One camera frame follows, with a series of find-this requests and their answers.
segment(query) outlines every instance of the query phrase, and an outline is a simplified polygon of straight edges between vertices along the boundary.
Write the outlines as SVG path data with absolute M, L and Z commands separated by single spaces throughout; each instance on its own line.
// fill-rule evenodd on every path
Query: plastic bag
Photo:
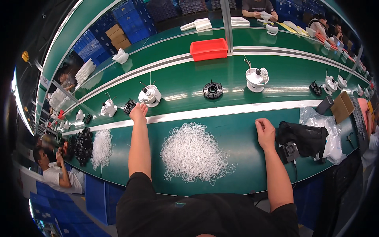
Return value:
M 329 136 L 326 138 L 323 158 L 327 158 L 334 165 L 340 164 L 346 158 L 342 153 L 341 127 L 335 124 L 334 116 L 321 115 L 312 107 L 301 107 L 299 124 L 325 127 L 328 130 Z
M 116 62 L 119 62 L 120 64 L 123 64 L 124 62 L 126 62 L 129 58 L 129 55 L 127 53 L 125 53 L 125 51 L 120 48 L 118 53 L 116 55 L 113 56 L 113 60 L 115 60 Z

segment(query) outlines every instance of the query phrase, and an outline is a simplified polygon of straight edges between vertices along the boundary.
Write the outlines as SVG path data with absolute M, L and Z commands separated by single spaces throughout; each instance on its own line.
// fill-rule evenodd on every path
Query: pile of white cable ties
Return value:
M 111 140 L 112 136 L 109 129 L 102 129 L 96 132 L 91 160 L 94 170 L 99 166 L 104 168 L 109 165 L 109 157 L 112 155 L 112 147 L 116 145 L 112 145 Z
M 202 180 L 214 186 L 216 179 L 235 172 L 238 164 L 228 164 L 229 154 L 218 147 L 206 129 L 205 125 L 192 122 L 170 131 L 160 154 L 166 164 L 164 180 L 181 176 L 185 183 Z

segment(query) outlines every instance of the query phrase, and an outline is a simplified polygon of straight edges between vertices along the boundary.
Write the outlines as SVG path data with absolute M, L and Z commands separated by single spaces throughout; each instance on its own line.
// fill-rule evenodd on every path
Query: man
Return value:
M 308 27 L 314 30 L 316 33 L 320 33 L 328 43 L 335 46 L 334 39 L 328 37 L 326 28 L 326 18 L 323 15 L 314 15 L 313 19 L 309 22 Z
M 270 0 L 243 0 L 242 1 L 242 15 L 244 17 L 261 18 L 261 11 L 265 11 L 272 15 L 270 21 L 276 22 L 278 14 L 276 14 L 273 4 Z
M 329 27 L 328 34 L 329 34 L 329 37 L 332 37 L 333 35 L 335 35 L 337 39 L 339 39 L 342 42 L 343 35 L 342 35 L 341 25 L 336 24 L 334 27 Z
M 64 166 L 61 149 L 56 153 L 57 162 L 50 163 L 42 146 L 33 150 L 35 162 L 43 170 L 45 182 L 53 189 L 65 193 L 84 193 L 85 175 L 76 169 L 71 172 Z
M 373 124 L 372 113 L 366 112 L 367 117 L 367 135 L 369 139 L 368 149 L 362 156 L 363 169 L 374 163 L 378 157 L 379 152 L 379 126 L 378 126 L 378 112 L 375 113 L 375 123 Z
M 299 236 L 291 182 L 275 151 L 275 128 L 266 118 L 257 119 L 255 125 L 266 158 L 270 213 L 255 207 L 249 197 L 234 193 L 157 199 L 151 180 L 146 113 L 146 105 L 139 103 L 130 113 L 134 122 L 130 178 L 116 210 L 120 237 Z

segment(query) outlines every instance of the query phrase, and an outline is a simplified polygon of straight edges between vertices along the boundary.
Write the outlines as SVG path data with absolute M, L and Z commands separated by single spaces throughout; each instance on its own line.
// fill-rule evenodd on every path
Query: black mesh bag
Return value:
M 316 157 L 320 152 L 320 163 L 325 163 L 323 159 L 326 137 L 329 136 L 325 127 L 312 127 L 302 124 L 293 124 L 282 121 L 279 124 L 278 135 L 275 141 L 280 145 L 293 141 L 303 157 Z

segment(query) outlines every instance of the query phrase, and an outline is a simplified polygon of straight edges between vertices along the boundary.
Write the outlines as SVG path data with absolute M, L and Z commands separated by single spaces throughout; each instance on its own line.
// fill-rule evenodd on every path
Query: brown cardboard box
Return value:
M 113 41 L 114 39 L 116 39 L 117 37 L 119 37 L 120 35 L 123 35 L 123 34 L 124 34 L 124 32 L 122 31 L 122 29 L 118 29 L 116 32 L 111 34 L 109 36 L 109 38 L 111 39 L 111 41 Z
M 114 26 L 112 26 L 112 28 L 110 28 L 109 30 L 107 30 L 105 33 L 106 35 L 109 37 L 111 36 L 114 32 L 118 31 L 120 29 L 120 26 L 118 24 L 115 24 Z
M 334 115 L 335 122 L 339 124 L 353 112 L 354 105 L 346 91 L 343 91 L 334 100 L 334 105 L 330 109 Z
M 126 35 L 122 34 L 122 35 L 119 35 L 119 36 L 115 37 L 112 40 L 112 44 L 113 44 L 113 46 L 116 46 L 117 44 L 123 42 L 124 40 L 126 40 Z
M 121 43 L 118 43 L 117 45 L 115 45 L 115 48 L 116 48 L 117 50 L 119 50 L 120 48 L 121 48 L 121 49 L 125 49 L 125 48 L 127 48 L 127 47 L 129 47 L 129 46 L 131 46 L 131 45 L 132 45 L 132 44 L 129 42 L 129 40 L 126 39 L 126 40 L 122 41 Z

